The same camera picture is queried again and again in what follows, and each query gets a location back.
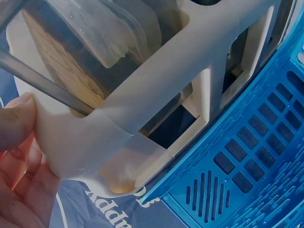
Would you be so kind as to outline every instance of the blue plastic crate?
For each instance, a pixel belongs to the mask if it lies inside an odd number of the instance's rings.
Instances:
[[[190,228],[304,227],[304,16],[214,126],[145,196]]]

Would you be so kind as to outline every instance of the finger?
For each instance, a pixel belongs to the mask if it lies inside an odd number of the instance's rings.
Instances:
[[[61,179],[55,176],[46,163],[42,163],[31,181],[24,203],[48,227],[56,193]]]
[[[6,151],[0,159],[0,183],[14,189],[27,169],[29,150],[34,139],[32,133],[20,146]]]
[[[3,157],[5,151],[0,151],[0,159]]]
[[[5,227],[5,228],[19,228],[16,225],[10,223],[6,219],[0,216],[0,227]]]
[[[44,227],[33,211],[29,210],[21,201],[13,198],[1,199],[0,216],[4,220],[15,224],[18,228]]]
[[[20,145],[34,128],[36,112],[33,97],[25,93],[8,105],[12,106],[15,107],[0,109],[0,151]]]
[[[37,173],[42,159],[42,152],[34,139],[33,144],[29,151],[28,164],[26,173],[23,175],[19,183],[16,185],[14,192],[18,194],[22,199],[25,197],[29,184]]]

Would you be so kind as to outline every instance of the metal bar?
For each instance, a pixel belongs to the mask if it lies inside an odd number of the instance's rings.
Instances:
[[[28,0],[0,0],[0,33]]]
[[[94,110],[2,49],[0,49],[0,67],[83,115],[89,115]]]

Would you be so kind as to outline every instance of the rectangular opening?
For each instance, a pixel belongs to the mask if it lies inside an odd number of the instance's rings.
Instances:
[[[242,34],[239,35],[238,38],[233,42],[228,51],[222,93],[224,93],[244,72],[244,70],[241,68],[241,61],[245,49],[247,33],[248,29],[242,32]]]
[[[304,119],[304,107],[303,105],[296,100],[293,104],[294,109],[299,113],[299,115]]]
[[[290,93],[282,83],[279,83],[275,88],[286,99],[286,101],[290,101],[291,98],[293,98],[292,93]]]
[[[297,131],[300,129],[302,123],[299,119],[293,114],[293,112],[288,111],[285,115],[286,120],[295,128]]]
[[[226,106],[259,70],[257,59],[264,46],[263,34],[269,25],[269,8],[263,16],[245,29],[228,51],[221,106]]]
[[[235,139],[231,139],[225,148],[239,161],[241,162],[246,156],[247,152],[237,143]]]
[[[242,127],[237,135],[250,149],[253,149],[258,143],[258,139],[246,127]]]
[[[270,168],[276,161],[274,156],[264,146],[257,150],[256,156],[267,168]]]
[[[179,105],[151,134],[147,135],[145,127],[141,133],[168,149],[195,121],[196,119]]]
[[[257,116],[254,115],[248,120],[248,123],[259,133],[262,137],[268,132],[267,125]]]
[[[283,112],[286,105],[284,104],[283,101],[281,101],[281,99],[275,95],[274,93],[271,93],[267,100],[279,111],[279,112]]]
[[[299,93],[304,96],[304,82],[302,79],[299,78],[298,75],[295,74],[293,71],[287,72],[287,79],[288,81],[299,91]]]
[[[249,192],[253,188],[253,184],[240,171],[232,178],[232,181],[241,189],[243,193]]]
[[[244,168],[256,181],[259,181],[265,174],[264,170],[253,159],[250,159]]]
[[[266,142],[278,155],[281,155],[285,150],[284,144],[273,133],[269,136]]]
[[[219,152],[214,158],[213,161],[224,171],[227,175],[230,174],[236,167],[229,158],[223,153]]]
[[[274,113],[274,111],[271,110],[271,108],[269,108],[268,105],[266,105],[265,103],[263,103],[258,111],[271,123],[274,124],[275,121],[277,120],[277,115]]]
[[[293,12],[294,0],[282,0],[281,5],[278,10],[278,15],[275,20],[275,25],[270,36],[269,43],[266,47],[266,55],[262,64],[265,64],[266,61],[272,56],[274,51],[280,45],[283,36],[286,33],[289,20]]]
[[[279,132],[279,134],[281,136],[283,136],[283,138],[287,142],[290,142],[294,137],[294,134],[292,133],[292,131],[283,122],[279,123],[279,125],[276,127],[276,130]]]

